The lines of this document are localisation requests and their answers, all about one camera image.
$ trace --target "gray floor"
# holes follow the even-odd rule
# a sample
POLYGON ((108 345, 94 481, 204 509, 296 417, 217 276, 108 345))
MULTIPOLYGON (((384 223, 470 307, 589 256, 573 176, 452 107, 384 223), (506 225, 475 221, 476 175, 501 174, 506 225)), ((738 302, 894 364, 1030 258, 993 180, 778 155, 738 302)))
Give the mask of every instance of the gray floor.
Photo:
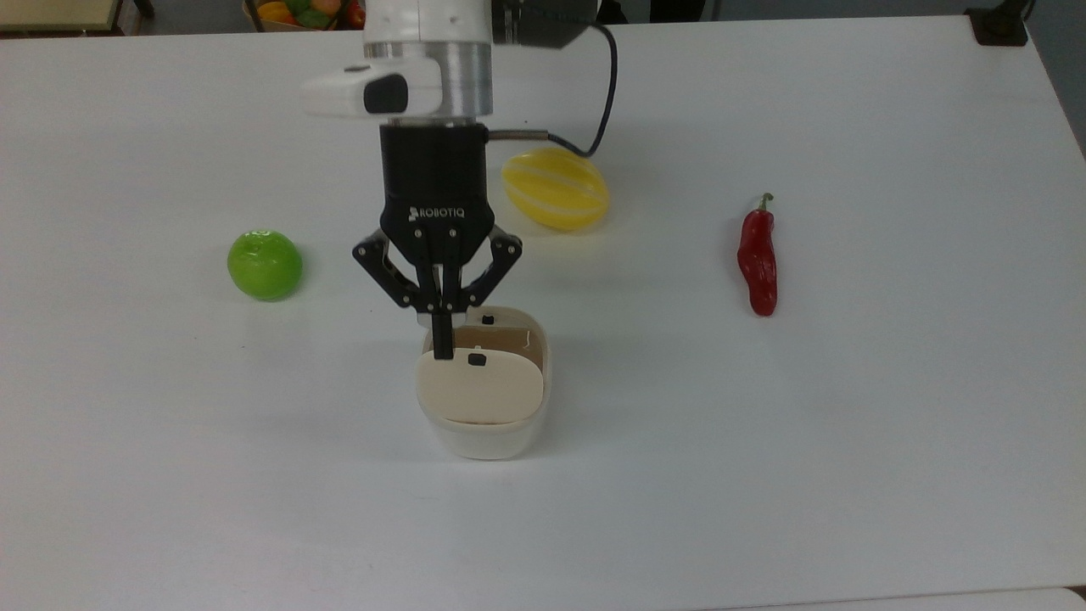
MULTIPOLYGON (((155 17, 140 34, 215 34, 253 31, 241 0, 151 0, 155 17)), ((960 15, 970 7, 999 0, 723 0, 721 21, 960 15)), ((649 0, 621 0, 630 21, 648 20, 649 0)), ((706 3, 708 20, 712 0, 706 3)), ((1078 145, 1086 151, 1086 0, 1037 0, 1030 31, 1060 97, 1078 145)))

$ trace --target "robotic arm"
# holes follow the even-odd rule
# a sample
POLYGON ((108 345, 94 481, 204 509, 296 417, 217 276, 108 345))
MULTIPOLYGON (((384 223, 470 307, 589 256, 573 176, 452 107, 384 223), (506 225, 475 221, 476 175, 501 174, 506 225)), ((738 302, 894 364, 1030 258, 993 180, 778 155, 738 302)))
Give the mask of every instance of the robotic arm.
MULTIPOLYGON (((564 47, 592 22, 596 0, 368 0, 366 8, 365 61, 306 82, 303 104, 310 114, 387 119, 380 229, 354 257, 401 307, 415 309, 432 330, 434 358, 447 360, 453 330, 521 252, 487 201, 484 149, 498 132, 476 117, 493 111, 491 44, 564 47), (490 266, 463 285, 464 265, 488 240, 490 266), (415 267, 415 281, 389 259, 390 244, 415 267)), ((592 151, 602 132, 603 125, 592 151)), ((565 142, 546 131, 504 133, 565 142)))

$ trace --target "red chili pepper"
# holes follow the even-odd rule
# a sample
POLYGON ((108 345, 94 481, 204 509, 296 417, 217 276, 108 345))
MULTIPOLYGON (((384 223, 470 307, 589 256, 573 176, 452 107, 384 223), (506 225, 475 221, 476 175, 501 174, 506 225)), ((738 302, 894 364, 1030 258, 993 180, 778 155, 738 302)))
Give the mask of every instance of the red chili pepper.
POLYGON ((759 317, 776 309, 776 255, 773 254, 773 213, 766 209, 771 193, 761 195, 761 204, 743 219, 740 239, 740 269, 750 289, 750 308, 759 317))

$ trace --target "green apple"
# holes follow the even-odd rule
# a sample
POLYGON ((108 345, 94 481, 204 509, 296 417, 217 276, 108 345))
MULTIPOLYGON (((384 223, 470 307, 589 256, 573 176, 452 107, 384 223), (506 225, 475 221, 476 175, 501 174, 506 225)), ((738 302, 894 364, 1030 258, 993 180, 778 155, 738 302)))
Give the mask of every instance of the green apple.
POLYGON ((245 294, 270 301, 285 296, 302 278, 302 255, 279 231, 257 229, 243 233, 226 257, 230 279, 245 294))

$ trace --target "white container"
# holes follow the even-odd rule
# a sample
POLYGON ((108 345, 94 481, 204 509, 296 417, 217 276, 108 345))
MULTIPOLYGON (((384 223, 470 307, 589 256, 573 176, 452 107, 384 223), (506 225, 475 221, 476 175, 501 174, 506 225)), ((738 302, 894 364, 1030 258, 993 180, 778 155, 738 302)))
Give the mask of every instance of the white container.
POLYGON ((456 330, 453 359, 433 358, 427 333, 416 392, 438 437, 455 455, 513 458, 531 446, 551 394, 551 349, 539 323, 512 308, 478 308, 456 330))

